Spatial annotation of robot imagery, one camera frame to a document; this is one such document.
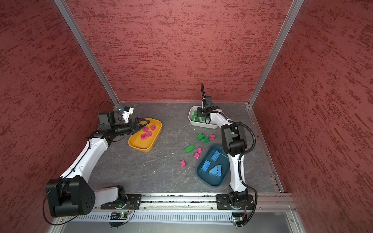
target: table surface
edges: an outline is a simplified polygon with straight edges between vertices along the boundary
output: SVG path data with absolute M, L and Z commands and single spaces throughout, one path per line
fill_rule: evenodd
M 119 142 L 113 142 L 97 162 L 89 178 L 93 190 L 123 185 L 128 193 L 136 192 L 209 192 L 228 193 L 231 179 L 230 172 L 220 187 L 211 187 L 197 177 L 196 168 L 204 153 L 213 144 L 222 142 L 221 129 L 208 129 L 192 126 L 188 120 L 189 110 L 193 103 L 125 103 L 133 107 L 130 118 L 153 118 L 162 122 L 162 132 L 148 152 L 140 152 L 128 145 L 129 136 Z M 232 120 L 241 121 L 252 127 L 246 105 L 241 103 L 218 104 L 221 110 Z M 197 135 L 215 134 L 215 140 L 209 143 L 197 140 Z M 246 131 L 248 147 L 252 139 Z M 201 147 L 203 154 L 198 160 L 193 158 L 197 150 L 186 153 L 189 145 Z M 244 168 L 246 183 L 258 192 L 273 192 L 270 175 L 264 161 L 260 146 L 245 155 Z M 186 167 L 180 166 L 184 160 Z

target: green rectangular toy brick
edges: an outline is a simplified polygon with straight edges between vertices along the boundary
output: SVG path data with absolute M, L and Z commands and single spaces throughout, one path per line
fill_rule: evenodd
M 200 134 L 197 136 L 198 141 L 201 141 L 201 140 L 203 139 L 203 137 L 204 137 L 204 135 L 200 133 Z
M 195 149 L 194 145 L 190 145 L 187 148 L 185 148 L 185 152 L 189 153 L 189 152 L 191 152 L 194 149 Z

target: orange bin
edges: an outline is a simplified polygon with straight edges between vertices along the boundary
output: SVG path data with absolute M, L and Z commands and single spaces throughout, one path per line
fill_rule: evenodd
M 149 127 L 149 131 L 151 132 L 151 137 L 146 138 L 145 140 L 141 140 L 141 134 L 144 134 L 144 130 L 140 130 L 139 132 L 135 133 L 128 139 L 128 144 L 130 147 L 142 151 L 142 152 L 149 152 L 153 149 L 154 144 L 156 143 L 161 131 L 162 131 L 162 122 L 152 118 L 145 118 L 145 120 L 150 120 L 150 123 L 147 125 Z M 150 127 L 152 125 L 156 126 L 156 129 L 152 131 Z

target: textured red wall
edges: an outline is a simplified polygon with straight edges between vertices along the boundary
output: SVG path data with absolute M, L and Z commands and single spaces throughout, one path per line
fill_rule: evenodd
M 373 1 L 305 1 L 254 111 L 307 232 L 373 232 Z
M 45 184 L 109 97 L 53 0 L 0 2 L 0 79 L 0 232 L 45 232 Z
M 248 101 L 292 0 L 66 2 L 120 100 Z

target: toy brick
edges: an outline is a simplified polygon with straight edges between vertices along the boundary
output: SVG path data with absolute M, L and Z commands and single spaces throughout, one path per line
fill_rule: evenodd
M 207 171 L 207 169 L 209 168 L 210 164 L 211 164 L 211 162 L 206 160 L 205 163 L 202 166 L 202 170 Z
M 215 162 L 217 160 L 217 158 L 219 158 L 220 155 L 221 155 L 220 152 L 216 151 L 213 154 L 213 156 L 211 157 L 211 159 L 214 160 L 214 162 Z
M 191 151 L 194 150 L 194 149 L 195 149 L 194 145 L 190 145 L 190 146 L 188 146 L 187 148 L 185 148 L 185 152 L 186 152 L 186 153 L 189 153 L 189 152 L 191 152 Z
M 217 166 L 216 176 L 221 177 L 222 176 L 222 166 Z
M 201 140 L 203 139 L 203 137 L 204 137 L 204 135 L 200 133 L 200 134 L 198 134 L 197 139 L 198 139 L 199 141 L 201 141 Z
M 216 175 L 217 174 L 217 166 L 213 167 L 210 171 L 209 174 Z

